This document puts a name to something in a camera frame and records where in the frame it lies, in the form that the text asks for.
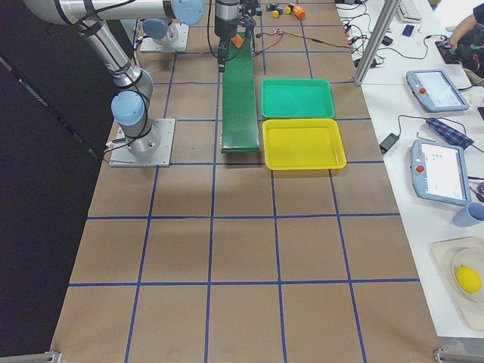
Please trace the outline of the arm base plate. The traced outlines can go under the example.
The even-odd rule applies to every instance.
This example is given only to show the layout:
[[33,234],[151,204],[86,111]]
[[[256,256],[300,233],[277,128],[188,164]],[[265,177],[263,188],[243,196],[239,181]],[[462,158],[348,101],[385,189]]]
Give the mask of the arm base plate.
[[124,132],[115,128],[120,142],[110,146],[111,167],[168,167],[171,161],[172,143],[175,134],[175,119],[150,119],[150,133],[126,147]]
[[163,21],[145,21],[144,39],[141,41],[141,53],[178,53],[186,52],[189,26],[183,23],[167,25]]

